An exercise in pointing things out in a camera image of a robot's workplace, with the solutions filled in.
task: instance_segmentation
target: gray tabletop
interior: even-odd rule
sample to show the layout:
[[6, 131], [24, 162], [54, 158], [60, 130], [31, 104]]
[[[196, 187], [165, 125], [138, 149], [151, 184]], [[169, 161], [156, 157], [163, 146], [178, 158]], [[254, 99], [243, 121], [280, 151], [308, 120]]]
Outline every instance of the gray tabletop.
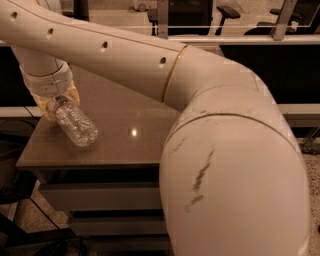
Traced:
[[[179, 113], [87, 71], [72, 69], [81, 109], [99, 130], [97, 141], [78, 148], [55, 122], [42, 118], [17, 167], [52, 170], [158, 164]], [[136, 137], [132, 129], [137, 130]]]

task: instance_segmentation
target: clear plastic bottle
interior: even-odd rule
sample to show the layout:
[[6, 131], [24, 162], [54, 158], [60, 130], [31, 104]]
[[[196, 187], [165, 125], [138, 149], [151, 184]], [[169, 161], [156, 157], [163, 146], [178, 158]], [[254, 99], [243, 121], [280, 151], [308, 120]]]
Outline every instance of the clear plastic bottle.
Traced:
[[62, 95], [57, 96], [54, 109], [57, 123], [74, 144], [86, 147], [96, 140], [97, 127], [72, 100]]

